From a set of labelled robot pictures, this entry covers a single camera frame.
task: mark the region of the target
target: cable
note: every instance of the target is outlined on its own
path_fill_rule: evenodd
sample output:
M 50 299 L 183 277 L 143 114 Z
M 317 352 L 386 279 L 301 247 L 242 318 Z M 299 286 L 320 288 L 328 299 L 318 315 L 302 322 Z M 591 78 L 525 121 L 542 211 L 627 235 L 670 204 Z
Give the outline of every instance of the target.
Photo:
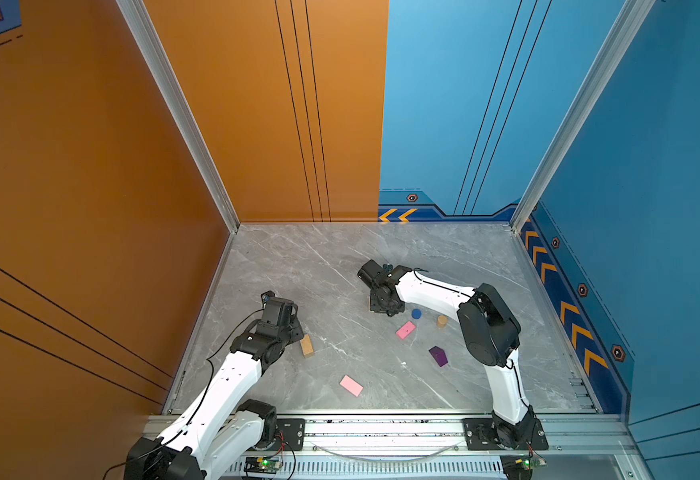
M 471 295 L 468 295 L 467 293 L 462 293 L 462 292 L 460 292 L 459 290 L 454 290 L 453 288 L 449 288 L 449 287 L 447 287 L 447 286 L 439 285 L 439 284 L 437 284 L 437 283 L 428 282 L 427 280 L 422 280 L 422 277 L 421 277 L 420 275 L 417 275 L 417 272 L 426 272 L 426 273 L 430 273 L 430 272 L 428 272 L 427 270 L 424 270 L 424 269 L 422 269 L 422 268 L 415 268 L 415 269 L 412 270 L 412 272 L 414 273 L 414 276 L 417 277 L 417 280 L 419 280 L 419 281 L 422 282 L 422 283 L 427 283 L 428 285 L 432 285 L 432 286 L 440 286 L 440 287 L 441 287 L 442 289 L 444 289 L 444 290 L 449 290 L 450 292 L 459 293 L 460 295 L 464 295 L 464 296 L 466 296 L 467 298 L 473 298 Z
M 371 460 L 369 458 L 364 458 L 364 457 L 355 457 L 355 456 L 349 456 L 349 455 L 343 455 L 341 453 L 336 453 L 332 452 L 331 450 L 327 450 L 324 447 L 313 445 L 315 448 L 318 450 L 323 450 L 324 452 L 334 455 L 336 457 L 343 458 L 345 460 L 353 461 L 353 462 L 364 462 L 364 463 L 373 463 L 373 464 L 381 464 L 381 463 L 390 463 L 390 460 Z M 395 463 L 407 463 L 407 464 L 418 464 L 418 463 L 424 463 L 427 460 L 432 460 L 433 458 L 436 458 L 438 456 L 441 456 L 443 452 L 446 452 L 448 450 L 452 450 L 456 447 L 456 445 L 448 446 L 448 447 L 443 447 L 440 450 L 437 450 L 436 452 L 431 453 L 430 455 L 426 456 L 421 456 L 421 457 L 416 457 L 416 458 L 410 458 L 409 460 L 395 460 Z
M 173 442 L 174 440 L 176 440 L 180 435 L 182 435 L 182 431 L 177 432 L 176 435 L 174 435 L 174 436 L 172 437 L 171 440 L 169 440 L 169 441 L 166 442 L 166 443 L 162 443 L 161 445 L 159 445 L 159 446 L 153 448 L 153 449 L 150 450 L 149 452 L 143 453 L 142 455 L 140 455 L 140 456 L 138 456 L 138 457 L 134 457 L 134 458 L 132 458 L 132 459 L 130 459 L 130 460 L 126 460 L 125 462 L 121 462 L 121 463 L 119 463 L 119 464 L 117 464 L 117 465 L 114 465 L 114 466 L 108 468 L 107 470 L 105 470 L 105 474 L 102 475 L 102 480 L 105 480 L 105 478 L 107 477 L 107 474 L 110 473 L 110 470 L 112 470 L 112 469 L 114 469 L 114 468 L 122 467 L 122 466 L 124 466 L 125 464 L 127 464 L 128 462 L 133 462 L 134 460 L 139 460 L 140 458 L 144 458 L 144 457 L 148 456 L 149 454 L 151 454 L 151 453 L 153 453 L 153 452 L 157 452 L 157 451 L 160 450 L 162 447 L 167 446 L 167 445 L 169 445 L 170 443 L 172 443 L 172 442 Z
M 520 402 L 523 403 L 524 405 L 526 405 L 526 408 L 531 408 L 531 407 L 529 407 L 528 403 L 524 402 L 524 394 L 520 390 L 520 373 L 518 373 L 518 369 L 515 368 L 515 362 L 513 362 L 513 366 L 510 368 L 515 372 L 515 384 L 518 385 L 518 398 L 520 398 Z
M 287 442 L 284 442 L 284 444 L 288 447 L 289 450 L 292 451 L 292 456 L 294 457 L 294 466 L 292 466 L 292 474 L 288 476 L 286 480 L 292 480 L 292 477 L 294 476 L 294 472 L 297 470 L 297 455 L 294 453 L 294 448 L 290 446 Z
M 261 308 L 261 309 L 259 309 L 259 310 L 254 310 L 253 312 L 249 313 L 249 315 L 247 315 L 245 319 L 241 320 L 241 322 L 240 322 L 238 325 L 236 325 L 236 328 L 232 329 L 232 331 L 231 331 L 230 334 L 227 336 L 227 338 L 225 339 L 225 341 L 222 342 L 222 344 L 220 345 L 220 348 L 218 348 L 214 353 L 212 353 L 211 355 L 209 355 L 209 356 L 207 357 L 207 360 L 213 358 L 214 356 L 216 356 L 217 353 L 220 352 L 220 350 L 222 349 L 222 347 L 224 347 L 225 344 L 227 343 L 227 341 L 230 340 L 230 337 L 232 336 L 232 334 L 235 333 L 236 330 L 238 330 L 238 327 L 239 327 L 240 325 L 242 325 L 245 321 L 247 321 L 251 315 L 254 315 L 254 314 L 257 313 L 257 312 L 262 312 L 262 311 L 264 311 L 264 308 Z
M 174 436 L 172 437 L 172 439 L 169 440 L 168 442 L 163 443 L 162 445 L 159 445 L 159 446 L 155 447 L 154 449 L 150 450 L 148 453 L 144 453 L 144 454 L 142 454 L 142 455 L 140 455 L 140 456 L 138 456 L 138 457 L 136 457 L 136 458 L 132 458 L 131 460 L 126 460 L 125 462 L 119 463 L 119 464 L 117 464 L 117 465 L 114 465 L 114 466 L 108 468 L 108 469 L 105 471 L 105 474 L 102 475 L 102 480 L 105 480 L 105 477 L 107 476 L 107 474 L 110 473 L 110 471 L 113 470 L 114 468 L 118 468 L 118 467 L 120 467 L 120 466 L 124 466 L 124 465 L 127 464 L 128 462 L 133 462 L 134 460 L 137 460 L 137 459 L 139 459 L 139 458 L 148 456 L 149 454 L 155 452 L 156 450 L 159 450 L 161 447 L 169 445 L 169 444 L 172 443 L 174 440 L 176 440 L 180 435 L 182 435 L 184 432 L 186 432 L 185 427 L 187 427 L 188 425 L 191 424 L 192 418 L 193 418 L 194 416 L 196 416 L 196 414 L 198 413 L 198 410 L 200 410 L 201 405 L 203 404 L 203 400 L 206 399 L 206 393 L 209 391 L 209 388 L 211 387 L 211 381 L 214 379 L 214 364 L 211 363 L 211 358 L 213 358 L 217 353 L 220 352 L 220 350 L 222 349 L 222 347 L 225 345 L 225 343 L 227 343 L 228 340 L 230 340 L 230 337 L 232 336 L 233 333 L 236 332 L 236 330 L 238 330 L 238 327 L 239 327 L 240 325 L 242 325 L 245 321 L 247 321 L 251 315 L 254 315 L 254 314 L 257 313 L 257 312 L 262 312 L 263 310 L 264 310 L 264 308 L 261 308 L 261 309 L 259 309 L 259 310 L 254 310 L 253 312 L 249 313 L 249 315 L 247 315 L 246 318 L 244 318 L 243 320 L 241 320 L 240 323 L 239 323 L 238 325 L 236 325 L 236 327 L 235 327 L 234 329 L 232 329 L 232 331 L 231 331 L 230 334 L 227 336 L 227 338 L 225 339 L 225 341 L 222 342 L 222 344 L 220 345 L 220 348 L 218 348 L 216 351 L 214 351 L 214 353 L 212 353 L 210 356 L 208 356 L 208 357 L 206 358 L 206 361 L 209 363 L 209 365 L 211 365 L 211 376 L 209 377 L 209 382 L 206 384 L 206 388 L 203 389 L 203 395 L 201 396 L 201 401 L 198 402 L 198 406 L 197 406 L 196 409 L 192 412 L 192 415 L 190 416 L 190 418 L 187 419 L 187 423 L 185 423 L 185 425 L 177 432 L 177 434 L 174 435 Z

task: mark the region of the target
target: orange wall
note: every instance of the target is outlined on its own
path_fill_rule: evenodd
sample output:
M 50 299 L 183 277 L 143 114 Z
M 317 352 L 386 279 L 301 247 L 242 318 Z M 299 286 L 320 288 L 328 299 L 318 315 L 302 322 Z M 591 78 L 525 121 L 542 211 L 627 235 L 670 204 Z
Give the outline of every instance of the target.
M 144 360 L 0 272 L 0 478 L 101 478 L 160 411 L 228 233 L 115 2 L 21 12 L 0 268 Z
M 386 0 L 146 5 L 241 221 L 376 219 Z

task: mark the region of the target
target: gray marble surface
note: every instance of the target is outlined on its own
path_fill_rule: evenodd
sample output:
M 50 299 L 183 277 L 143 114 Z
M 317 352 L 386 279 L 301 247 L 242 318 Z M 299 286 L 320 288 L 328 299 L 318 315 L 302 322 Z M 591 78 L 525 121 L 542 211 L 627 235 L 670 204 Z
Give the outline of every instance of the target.
M 390 318 L 368 311 L 368 288 L 356 273 L 364 262 L 429 270 L 449 283 L 494 285 L 521 324 L 520 369 L 535 410 L 579 408 L 569 383 L 566 349 L 542 318 L 501 224 L 244 224 L 232 242 L 220 284 L 188 361 L 174 408 L 187 408 L 208 382 L 204 359 L 230 329 L 261 307 L 259 294 L 274 290 L 299 306 L 302 327 L 316 354 L 299 344 L 286 349 L 249 391 L 278 410 L 306 408 L 467 408 L 491 411 L 483 366 L 464 347 L 459 324 L 436 325 L 438 314 L 414 306 Z M 395 332 L 411 320 L 405 340 Z M 446 351 L 438 367 L 428 352 Z M 228 352 L 217 356 L 218 366 Z M 349 375 L 364 389 L 356 398 L 339 382 Z

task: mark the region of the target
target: pink block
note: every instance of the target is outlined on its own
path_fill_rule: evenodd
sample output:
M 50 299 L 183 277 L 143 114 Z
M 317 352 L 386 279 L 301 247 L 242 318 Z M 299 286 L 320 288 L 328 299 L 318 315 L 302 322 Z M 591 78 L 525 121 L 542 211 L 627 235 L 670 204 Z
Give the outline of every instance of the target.
M 395 335 L 398 335 L 398 338 L 403 340 L 409 333 L 413 332 L 415 328 L 417 328 L 415 324 L 406 322 L 406 324 L 403 325 L 401 329 L 395 333 Z
M 345 389 L 347 389 L 348 392 L 352 393 L 355 396 L 361 395 L 361 390 L 363 390 L 363 387 L 358 382 L 346 375 L 345 378 L 342 379 L 342 381 L 339 383 L 339 385 L 345 387 Z

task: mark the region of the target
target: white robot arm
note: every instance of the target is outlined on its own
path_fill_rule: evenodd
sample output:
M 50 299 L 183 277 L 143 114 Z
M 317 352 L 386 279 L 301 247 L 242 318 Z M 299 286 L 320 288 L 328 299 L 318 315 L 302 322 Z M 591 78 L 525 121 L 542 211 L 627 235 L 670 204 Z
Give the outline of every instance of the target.
M 129 451 L 124 480 L 216 480 L 251 447 L 275 441 L 276 408 L 241 398 L 287 345 L 305 334 L 290 300 L 262 294 L 262 318 L 252 321 L 232 341 L 230 353 L 207 388 L 158 438 L 140 438 Z
M 520 324 L 491 285 L 451 285 L 406 266 L 380 266 L 370 260 L 358 277 L 371 289 L 369 308 L 393 316 L 405 303 L 426 306 L 458 320 L 470 354 L 484 364 L 494 400 L 494 432 L 499 446 L 530 442 L 537 422 L 518 369 Z

